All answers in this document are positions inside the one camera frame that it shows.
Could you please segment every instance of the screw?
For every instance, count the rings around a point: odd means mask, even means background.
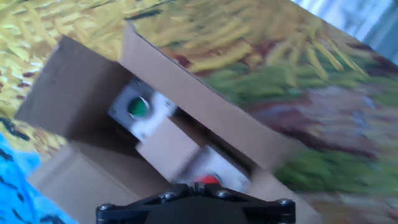
[[[107,210],[107,209],[109,209],[109,208],[111,208],[111,207],[113,207],[113,204],[111,204],[111,203],[105,203],[105,204],[101,205],[101,206],[99,207],[99,209],[100,209],[100,210]]]
[[[291,199],[287,199],[287,198],[281,198],[278,200],[278,203],[280,203],[281,205],[286,205],[288,203],[292,202]]]
[[[166,105],[167,108],[170,108],[172,104],[171,104],[171,102],[166,101],[166,104],[165,104],[165,105]]]
[[[219,190],[219,191],[216,192],[216,194],[217,194],[217,196],[219,196],[219,197],[226,197],[226,196],[229,195],[229,192],[226,191],[226,190]]]
[[[116,109],[112,109],[111,112],[112,112],[112,114],[117,114],[117,113],[119,113]]]
[[[177,195],[177,194],[174,193],[174,192],[166,192],[166,193],[164,193],[164,197],[165,197],[166,199],[174,198],[176,195]]]

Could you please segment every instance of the box flap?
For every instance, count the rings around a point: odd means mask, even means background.
[[[75,142],[40,166],[29,182],[79,223],[96,223],[95,208],[101,204],[127,205],[170,188],[138,154]]]
[[[166,118],[138,152],[167,180],[173,181],[208,141],[194,127]]]
[[[227,102],[143,39],[132,25],[125,28],[120,63],[262,168],[275,167],[303,146]]]
[[[296,224],[321,224],[321,216],[303,199],[280,183],[270,172],[256,169],[252,174],[250,196],[261,200],[292,199],[296,203]]]
[[[117,62],[63,36],[16,119],[68,138],[98,129],[131,78]]]

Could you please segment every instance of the blue painted area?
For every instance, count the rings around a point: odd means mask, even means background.
[[[14,150],[0,134],[0,223],[77,223],[25,179],[41,164],[34,152]]]

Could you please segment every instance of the cardboard divider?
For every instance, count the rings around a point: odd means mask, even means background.
[[[200,132],[174,117],[165,118],[145,144],[140,143],[136,149],[172,182],[207,143]]]

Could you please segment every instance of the green button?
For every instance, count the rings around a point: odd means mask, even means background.
[[[130,101],[127,110],[134,119],[143,118],[149,112],[149,104],[143,98],[138,97]]]

